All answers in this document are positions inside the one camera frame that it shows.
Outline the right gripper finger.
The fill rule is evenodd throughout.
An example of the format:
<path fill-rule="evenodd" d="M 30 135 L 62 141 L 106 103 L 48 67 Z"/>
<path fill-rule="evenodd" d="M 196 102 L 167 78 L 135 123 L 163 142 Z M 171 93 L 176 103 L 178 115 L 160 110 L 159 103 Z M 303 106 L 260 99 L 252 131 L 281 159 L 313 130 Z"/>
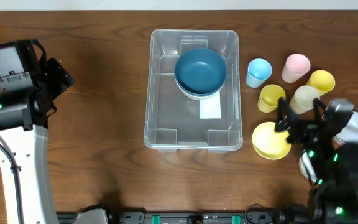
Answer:
<path fill-rule="evenodd" d="M 314 121 L 316 124 L 320 124 L 322 122 L 323 116 L 320 113 L 320 109 L 322 109 L 324 113 L 326 109 L 326 105 L 319 98 L 315 98 L 313 100 L 313 114 L 314 114 Z"/>
<path fill-rule="evenodd" d="M 284 98 L 278 99 L 277 118 L 275 131 L 283 132 L 298 124 L 299 116 L 296 114 Z"/>

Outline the cream white cup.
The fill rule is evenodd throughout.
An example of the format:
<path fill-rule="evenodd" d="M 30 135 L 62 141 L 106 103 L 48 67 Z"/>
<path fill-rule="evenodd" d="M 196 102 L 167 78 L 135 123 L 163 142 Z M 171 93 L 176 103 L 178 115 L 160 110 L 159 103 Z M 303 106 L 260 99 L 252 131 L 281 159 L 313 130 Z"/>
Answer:
<path fill-rule="evenodd" d="M 319 93 L 312 86 L 300 86 L 292 99 L 290 100 L 290 107 L 296 114 L 303 114 L 313 109 L 313 100 L 319 99 Z"/>

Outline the cream green bowl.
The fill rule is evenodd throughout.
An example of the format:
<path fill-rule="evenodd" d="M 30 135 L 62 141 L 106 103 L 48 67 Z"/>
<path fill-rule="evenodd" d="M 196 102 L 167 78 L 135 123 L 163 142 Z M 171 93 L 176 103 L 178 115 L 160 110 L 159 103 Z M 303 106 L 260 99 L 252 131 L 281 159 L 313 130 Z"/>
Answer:
<path fill-rule="evenodd" d="M 192 93 L 186 91 L 185 89 L 183 89 L 183 88 L 181 88 L 181 87 L 179 87 L 179 89 L 181 90 L 181 92 L 182 92 L 185 96 L 191 98 L 192 100 L 206 100 L 206 99 L 208 99 L 208 98 L 212 98 L 212 97 L 214 97 L 215 95 L 219 95 L 219 94 L 220 94 L 220 91 L 215 91 L 214 93 L 208 94 L 208 95 L 196 95 L 196 94 L 192 94 Z"/>

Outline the dark blue bowl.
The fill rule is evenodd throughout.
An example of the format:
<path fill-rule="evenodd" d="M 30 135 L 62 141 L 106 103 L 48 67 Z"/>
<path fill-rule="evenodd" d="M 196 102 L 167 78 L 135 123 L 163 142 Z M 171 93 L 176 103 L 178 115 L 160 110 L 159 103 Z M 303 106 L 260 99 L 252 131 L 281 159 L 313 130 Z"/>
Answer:
<path fill-rule="evenodd" d="M 177 80 L 175 80 L 175 82 L 176 82 L 176 84 L 177 84 L 178 87 L 181 87 L 181 88 L 185 89 L 184 87 L 182 87 L 182 86 L 179 84 L 179 82 L 178 82 Z M 214 91 L 212 91 L 211 93 L 192 93 L 192 92 L 190 92 L 190 91 L 188 91 L 188 90 L 186 90 L 186 91 L 188 91 L 188 92 L 190 92 L 190 93 L 192 93 L 192 94 L 196 94 L 196 95 L 208 95 L 208 94 L 214 93 L 215 91 L 220 91 L 225 85 L 226 85 L 226 83 L 224 82 L 217 90 L 214 90 Z"/>
<path fill-rule="evenodd" d="M 211 93 L 227 77 L 227 67 L 222 56 L 207 48 L 188 50 L 175 64 L 175 80 L 192 93 Z"/>

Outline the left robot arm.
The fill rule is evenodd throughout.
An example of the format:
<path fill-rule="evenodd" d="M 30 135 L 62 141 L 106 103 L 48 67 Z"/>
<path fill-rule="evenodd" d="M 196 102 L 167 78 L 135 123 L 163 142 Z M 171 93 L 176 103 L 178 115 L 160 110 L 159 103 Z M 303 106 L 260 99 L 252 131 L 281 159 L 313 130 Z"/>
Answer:
<path fill-rule="evenodd" d="M 36 39 L 0 44 L 0 170 L 8 223 L 109 223 L 104 208 L 58 215 L 47 164 L 54 99 L 74 84 Z"/>

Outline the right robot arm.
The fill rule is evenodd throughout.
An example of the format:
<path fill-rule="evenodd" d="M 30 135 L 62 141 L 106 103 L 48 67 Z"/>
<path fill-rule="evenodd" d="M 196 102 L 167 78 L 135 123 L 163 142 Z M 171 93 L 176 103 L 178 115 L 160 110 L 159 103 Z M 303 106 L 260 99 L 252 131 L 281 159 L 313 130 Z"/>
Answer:
<path fill-rule="evenodd" d="M 301 144 L 316 179 L 309 179 L 308 206 L 277 212 L 275 223 L 358 223 L 358 143 L 334 148 L 332 138 L 349 123 L 354 105 L 344 98 L 325 105 L 313 100 L 314 118 L 300 119 L 280 98 L 275 131 L 288 131 L 290 144 Z"/>

